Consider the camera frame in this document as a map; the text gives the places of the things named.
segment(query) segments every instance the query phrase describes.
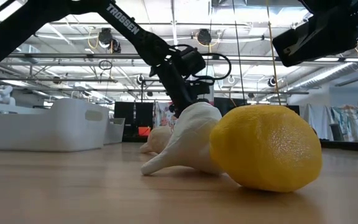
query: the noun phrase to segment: yellow object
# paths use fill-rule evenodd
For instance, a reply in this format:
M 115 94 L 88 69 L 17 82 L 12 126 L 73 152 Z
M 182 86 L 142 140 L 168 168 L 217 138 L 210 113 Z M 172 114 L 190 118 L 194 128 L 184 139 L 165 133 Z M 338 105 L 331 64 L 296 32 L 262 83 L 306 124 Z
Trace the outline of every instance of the yellow object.
M 241 106 L 210 135 L 211 158 L 251 189 L 292 192 L 314 181 L 321 145 L 309 124 L 284 106 Z

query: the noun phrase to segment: colorful curtain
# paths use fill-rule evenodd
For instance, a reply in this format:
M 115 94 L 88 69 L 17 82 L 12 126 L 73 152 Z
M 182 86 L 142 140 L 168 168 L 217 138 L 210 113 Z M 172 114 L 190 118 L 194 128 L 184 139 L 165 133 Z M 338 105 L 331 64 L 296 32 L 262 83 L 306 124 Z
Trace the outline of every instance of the colorful curtain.
M 154 127 L 169 126 L 173 128 L 177 118 L 169 111 L 171 103 L 156 102 L 154 106 Z
M 358 142 L 358 106 L 332 107 L 333 121 L 341 127 L 345 141 Z

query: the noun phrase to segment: white storage bin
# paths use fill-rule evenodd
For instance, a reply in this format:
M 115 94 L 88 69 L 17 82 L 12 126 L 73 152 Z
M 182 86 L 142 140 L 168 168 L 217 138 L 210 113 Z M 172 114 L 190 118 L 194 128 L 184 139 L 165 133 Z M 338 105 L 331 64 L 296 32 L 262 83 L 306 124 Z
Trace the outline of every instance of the white storage bin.
M 122 142 L 124 134 L 125 118 L 115 118 L 108 121 L 104 144 L 114 144 Z
M 65 98 L 41 112 L 0 114 L 0 150 L 73 152 L 103 147 L 108 111 L 102 106 Z

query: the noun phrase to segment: yellow lemon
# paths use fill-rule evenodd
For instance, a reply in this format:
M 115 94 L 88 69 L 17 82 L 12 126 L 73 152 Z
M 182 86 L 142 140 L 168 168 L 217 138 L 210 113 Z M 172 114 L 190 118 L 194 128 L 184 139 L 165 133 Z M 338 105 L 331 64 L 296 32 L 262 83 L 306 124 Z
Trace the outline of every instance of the yellow lemon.
M 210 135 L 211 158 L 244 187 L 292 192 L 320 173 L 320 141 L 309 124 L 284 106 L 241 106 Z

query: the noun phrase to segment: ceiling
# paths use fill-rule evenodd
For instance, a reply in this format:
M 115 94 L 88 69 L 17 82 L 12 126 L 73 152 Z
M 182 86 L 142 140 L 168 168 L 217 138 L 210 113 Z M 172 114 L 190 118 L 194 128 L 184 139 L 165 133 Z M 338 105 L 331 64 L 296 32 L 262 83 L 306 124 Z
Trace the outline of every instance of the ceiling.
M 10 14 L 20 8 L 23 1 L 16 1 L 6 10 L 0 13 L 0 22 Z M 209 0 L 117 0 L 117 5 L 128 15 L 134 16 L 135 21 L 147 31 L 153 32 L 173 45 L 175 39 L 179 44 L 188 44 L 197 47 L 200 52 L 209 50 L 223 55 L 246 55 L 246 56 L 271 56 L 270 32 L 268 30 L 269 18 L 264 0 L 235 0 L 235 13 L 233 13 L 232 1 L 212 0 L 212 9 L 209 9 Z M 297 26 L 310 14 L 296 0 L 275 0 L 270 1 L 270 21 L 272 23 L 271 36 L 275 37 L 282 32 Z M 172 25 L 173 16 L 176 26 Z M 65 18 L 54 21 L 43 26 L 30 37 L 25 44 L 29 44 L 41 53 L 53 54 L 108 54 L 109 51 L 97 44 L 97 33 L 103 27 L 111 27 L 101 16 L 96 13 L 82 15 L 69 15 Z M 211 48 L 202 46 L 194 37 L 200 28 L 210 29 L 213 38 Z M 119 40 L 122 54 L 136 54 L 135 48 L 116 30 L 112 30 L 113 36 Z M 343 56 L 355 54 L 354 51 L 345 52 Z M 58 58 L 40 59 L 40 62 L 56 62 Z M 65 62 L 81 62 L 78 59 L 62 59 Z M 14 62 L 21 62 L 18 59 L 6 59 L 3 61 L 5 72 L 0 77 L 9 78 L 8 70 L 13 71 L 16 77 L 31 77 L 41 69 L 35 78 L 102 78 L 111 77 L 118 80 L 117 83 L 111 82 L 89 82 L 82 83 L 90 88 L 113 88 L 113 89 L 139 89 L 136 84 L 137 77 L 142 74 L 147 76 L 150 68 L 142 66 L 123 66 L 131 60 L 112 60 L 113 68 L 103 71 L 98 66 L 19 66 L 12 65 Z M 319 66 L 302 65 L 286 68 L 282 65 L 276 66 L 278 79 L 286 80 L 291 83 L 303 78 L 304 76 L 316 71 Z M 208 67 L 211 75 L 221 77 L 226 74 L 228 66 L 224 64 L 211 64 Z M 225 79 L 215 84 L 215 90 L 232 90 L 241 88 L 241 75 L 243 76 L 243 86 L 245 90 L 260 91 L 268 89 L 267 81 L 273 77 L 274 69 L 272 65 L 258 65 L 246 62 L 233 65 L 232 79 L 234 82 Z M 42 86 L 44 88 L 69 88 L 75 83 L 53 84 L 52 82 L 27 82 L 25 85 Z M 163 86 L 155 82 L 148 87 L 149 90 L 162 89 Z M 45 91 L 48 95 L 68 96 L 69 92 Z M 128 93 L 102 93 L 113 100 L 133 100 L 138 97 L 136 94 Z M 167 99 L 163 93 L 155 93 L 150 99 Z M 240 94 L 232 94 L 231 97 L 242 97 Z

